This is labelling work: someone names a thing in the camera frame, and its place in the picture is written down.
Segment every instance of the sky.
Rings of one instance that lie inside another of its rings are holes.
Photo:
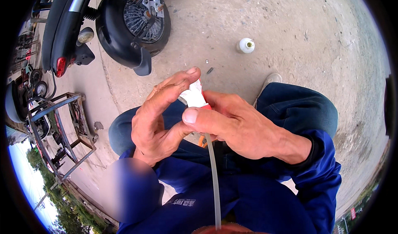
[[[43,190],[44,182],[41,173],[39,171],[34,171],[26,158],[28,148],[30,148],[28,140],[8,146],[19,184],[32,206],[32,209],[34,209],[45,192]],[[41,209],[38,207],[35,213],[45,227],[52,226],[52,223],[57,219],[57,209],[53,206],[49,197],[46,197],[43,202],[45,208]]]

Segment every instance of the hand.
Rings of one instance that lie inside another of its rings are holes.
[[[136,145],[133,158],[153,167],[156,162],[175,152],[182,139],[193,131],[183,122],[165,130],[162,113],[183,91],[189,89],[189,85],[198,80],[200,75],[200,69],[192,67],[187,71],[177,72],[154,86],[131,121],[131,139]]]
[[[276,126],[238,95],[203,92],[213,110],[187,108],[183,122],[194,131],[213,134],[248,159],[276,157],[289,164],[303,162],[312,143]]]

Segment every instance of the blue pants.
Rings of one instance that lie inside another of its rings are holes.
[[[131,119],[139,107],[118,116],[109,128],[109,142],[119,156],[135,148],[131,140]],[[163,112],[164,128],[170,129],[182,120],[185,105],[179,100]],[[337,129],[337,110],[322,94],[308,88],[285,83],[270,83],[257,99],[256,109],[274,124],[294,134],[316,129],[334,137]],[[234,153],[223,157],[224,169],[234,169]],[[182,140],[172,157],[210,167],[209,152],[191,142]]]

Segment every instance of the tree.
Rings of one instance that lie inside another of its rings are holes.
[[[49,193],[48,197],[58,211],[57,221],[54,222],[56,227],[49,227],[50,233],[88,234],[91,227],[95,232],[101,233],[106,228],[106,223],[102,219],[90,214],[82,203],[69,194],[64,187],[57,186],[50,190],[55,183],[55,174],[47,169],[37,148],[28,149],[26,157],[33,169],[40,171],[44,181],[43,190]]]
[[[48,227],[50,234],[67,234],[63,227],[59,224],[58,220],[53,222],[52,225],[53,226]]]
[[[37,147],[34,147],[33,149],[28,149],[26,152],[26,158],[35,171],[40,170],[40,168],[44,166],[42,157],[40,156]]]

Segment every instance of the concrete ground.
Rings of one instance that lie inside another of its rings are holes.
[[[101,0],[91,0],[97,7]],[[108,129],[120,113],[140,106],[152,87],[173,73],[198,66],[204,89],[236,93],[253,103],[267,75],[321,92],[339,112],[334,143],[342,164],[336,216],[359,196],[370,180],[387,138],[383,118],[388,58],[381,35],[362,0],[165,0],[172,21],[170,40],[152,58],[152,73],[138,77],[112,60],[94,38],[96,59],[68,68],[56,79],[57,95],[84,93],[90,127],[99,121],[97,151],[71,179],[100,205],[98,185],[104,169],[118,157],[109,146]],[[95,29],[85,20],[84,26]],[[42,38],[44,24],[37,32]],[[249,37],[256,49],[239,54],[236,43]],[[206,72],[213,67],[210,74]],[[50,90],[52,81],[45,75]],[[61,112],[68,136],[73,127]],[[84,147],[75,149],[83,157]],[[61,170],[67,170],[67,164]],[[290,188],[293,182],[287,183]],[[169,188],[164,201],[173,194]]]

